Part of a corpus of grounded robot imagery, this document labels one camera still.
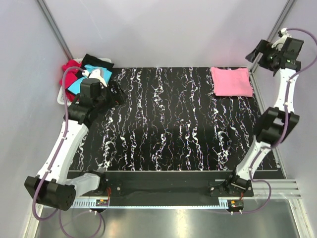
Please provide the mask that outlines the pink t shirt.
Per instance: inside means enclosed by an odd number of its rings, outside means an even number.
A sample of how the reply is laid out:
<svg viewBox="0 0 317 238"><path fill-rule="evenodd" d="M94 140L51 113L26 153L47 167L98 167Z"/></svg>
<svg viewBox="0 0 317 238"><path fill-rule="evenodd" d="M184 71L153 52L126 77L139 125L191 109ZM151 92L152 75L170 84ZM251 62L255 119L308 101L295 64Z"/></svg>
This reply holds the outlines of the pink t shirt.
<svg viewBox="0 0 317 238"><path fill-rule="evenodd" d="M220 97L253 97L247 68L211 68L214 93Z"/></svg>

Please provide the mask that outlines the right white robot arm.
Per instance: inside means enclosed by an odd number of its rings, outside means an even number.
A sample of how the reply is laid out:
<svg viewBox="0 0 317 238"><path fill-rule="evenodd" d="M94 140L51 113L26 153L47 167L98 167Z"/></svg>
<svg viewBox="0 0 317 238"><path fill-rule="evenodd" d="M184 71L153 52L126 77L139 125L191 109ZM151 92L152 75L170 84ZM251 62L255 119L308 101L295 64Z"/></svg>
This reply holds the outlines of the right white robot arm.
<svg viewBox="0 0 317 238"><path fill-rule="evenodd" d="M252 179L265 156L290 134L299 122L295 114L293 97L295 83L301 69L297 57L304 42L288 35L275 43L260 40L254 50L246 55L246 60L254 62L262 54L258 64L273 72L279 80L279 89L274 106L269 107L259 117L254 128L254 139L250 149L233 173L223 183L229 196L237 196L252 188Z"/></svg>

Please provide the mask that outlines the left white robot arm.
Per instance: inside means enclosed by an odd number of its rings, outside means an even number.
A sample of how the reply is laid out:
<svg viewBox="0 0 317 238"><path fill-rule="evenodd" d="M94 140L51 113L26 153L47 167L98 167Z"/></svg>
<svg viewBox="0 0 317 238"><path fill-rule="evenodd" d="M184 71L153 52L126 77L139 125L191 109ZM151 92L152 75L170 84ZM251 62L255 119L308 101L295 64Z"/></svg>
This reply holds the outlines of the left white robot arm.
<svg viewBox="0 0 317 238"><path fill-rule="evenodd" d="M107 86L102 86L96 78L81 82L80 93L68 107L60 135L47 161L36 176L28 176L24 182L35 203L66 211L81 195L92 192L102 196L106 193L104 172L87 171L72 179L67 175L77 148L93 122L126 100L117 81L110 80Z"/></svg>

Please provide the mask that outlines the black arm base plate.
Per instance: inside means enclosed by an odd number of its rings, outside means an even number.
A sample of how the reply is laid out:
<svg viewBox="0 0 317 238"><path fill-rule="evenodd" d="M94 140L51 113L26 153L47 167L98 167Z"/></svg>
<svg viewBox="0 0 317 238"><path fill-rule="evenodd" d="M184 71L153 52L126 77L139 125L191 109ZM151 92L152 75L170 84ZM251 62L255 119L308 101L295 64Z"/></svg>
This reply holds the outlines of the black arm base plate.
<svg viewBox="0 0 317 238"><path fill-rule="evenodd" d="M211 188L231 175L231 171L105 172L111 207L218 205L219 190Z"/></svg>

